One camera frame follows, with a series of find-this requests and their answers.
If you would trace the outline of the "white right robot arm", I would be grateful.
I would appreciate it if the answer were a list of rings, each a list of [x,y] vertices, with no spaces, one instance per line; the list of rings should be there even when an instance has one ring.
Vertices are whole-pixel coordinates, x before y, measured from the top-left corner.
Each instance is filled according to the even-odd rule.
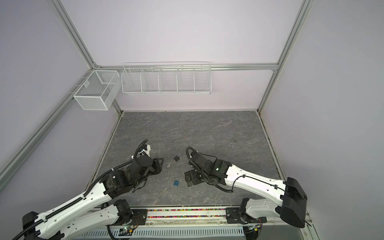
[[[218,158],[211,161],[211,155],[191,147],[186,148],[186,155],[193,168],[185,172],[188,187],[206,183],[225,193],[233,193],[239,188],[263,197],[262,200],[244,198],[239,208],[228,208],[228,223],[261,225],[267,218],[279,217],[293,227],[305,227],[308,197],[296,179],[266,178]]]

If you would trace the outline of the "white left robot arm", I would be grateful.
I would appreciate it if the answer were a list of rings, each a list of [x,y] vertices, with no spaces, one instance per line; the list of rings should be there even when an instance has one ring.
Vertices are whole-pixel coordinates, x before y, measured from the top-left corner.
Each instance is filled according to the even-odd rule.
[[[148,154],[134,156],[130,161],[99,176],[85,192],[64,204],[43,213],[23,216],[19,240],[69,240],[101,226],[129,223],[133,212],[125,200],[118,197],[140,189],[150,176],[158,175],[164,159],[152,159]]]

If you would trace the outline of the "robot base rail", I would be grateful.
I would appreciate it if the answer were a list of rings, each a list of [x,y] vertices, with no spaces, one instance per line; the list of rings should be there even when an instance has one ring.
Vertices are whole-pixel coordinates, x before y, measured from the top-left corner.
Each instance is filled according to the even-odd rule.
[[[80,229],[71,223],[66,240],[138,240],[198,239],[213,237],[257,236],[266,217],[253,219],[241,214],[239,208],[182,207],[134,209],[129,224]]]

